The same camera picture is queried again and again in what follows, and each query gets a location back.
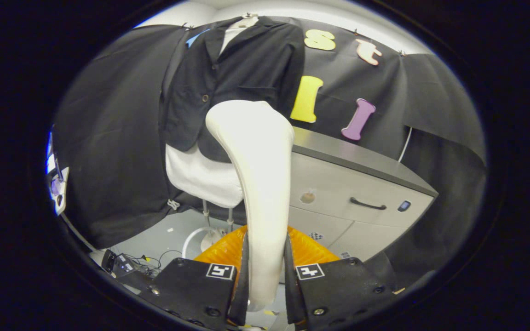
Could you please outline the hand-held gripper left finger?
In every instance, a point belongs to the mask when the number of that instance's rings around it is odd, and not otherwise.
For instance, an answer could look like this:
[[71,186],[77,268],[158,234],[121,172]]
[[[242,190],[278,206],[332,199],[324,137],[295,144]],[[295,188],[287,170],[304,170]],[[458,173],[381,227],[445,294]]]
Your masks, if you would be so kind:
[[225,235],[194,259],[175,258],[139,297],[206,329],[244,325],[249,303],[248,228]]

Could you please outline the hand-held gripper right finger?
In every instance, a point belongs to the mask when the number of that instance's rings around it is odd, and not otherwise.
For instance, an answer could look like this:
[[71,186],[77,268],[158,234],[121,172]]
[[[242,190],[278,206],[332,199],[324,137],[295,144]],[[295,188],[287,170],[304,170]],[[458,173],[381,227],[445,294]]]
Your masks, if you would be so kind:
[[288,228],[286,308],[296,329],[349,329],[389,309],[396,295],[356,257],[340,258]]

